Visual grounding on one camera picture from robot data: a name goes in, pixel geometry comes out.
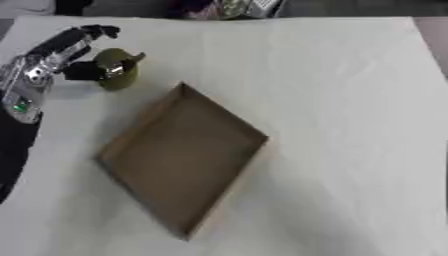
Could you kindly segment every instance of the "open box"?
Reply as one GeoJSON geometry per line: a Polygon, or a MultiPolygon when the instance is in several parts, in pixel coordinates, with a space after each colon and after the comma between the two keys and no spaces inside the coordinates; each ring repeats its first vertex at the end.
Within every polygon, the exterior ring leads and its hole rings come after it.
{"type": "Polygon", "coordinates": [[[169,230],[188,239],[266,141],[180,84],[109,143],[99,161],[169,230]]]}

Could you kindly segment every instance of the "robotic arm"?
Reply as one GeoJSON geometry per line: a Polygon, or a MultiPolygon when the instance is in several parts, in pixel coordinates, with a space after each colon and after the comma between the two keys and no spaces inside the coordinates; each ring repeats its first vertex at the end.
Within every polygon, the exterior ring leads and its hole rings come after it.
{"type": "Polygon", "coordinates": [[[99,81],[135,66],[132,60],[113,67],[102,67],[95,61],[74,62],[91,50],[91,42],[103,35],[117,38],[119,31],[118,27],[100,25],[71,28],[0,66],[0,204],[28,159],[53,76],[63,73],[69,80],[99,81]]]}

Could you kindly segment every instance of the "white table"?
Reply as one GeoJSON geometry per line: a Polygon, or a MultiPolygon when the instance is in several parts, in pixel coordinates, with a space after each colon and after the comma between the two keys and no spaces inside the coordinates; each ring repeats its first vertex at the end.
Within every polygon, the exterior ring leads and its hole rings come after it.
{"type": "Polygon", "coordinates": [[[25,173],[0,207],[1,255],[447,255],[448,88],[411,19],[27,17],[0,60],[91,23],[123,29],[97,48],[148,58],[119,93],[58,81],[25,173]],[[179,80],[271,136],[188,243],[91,160],[179,80]]]}

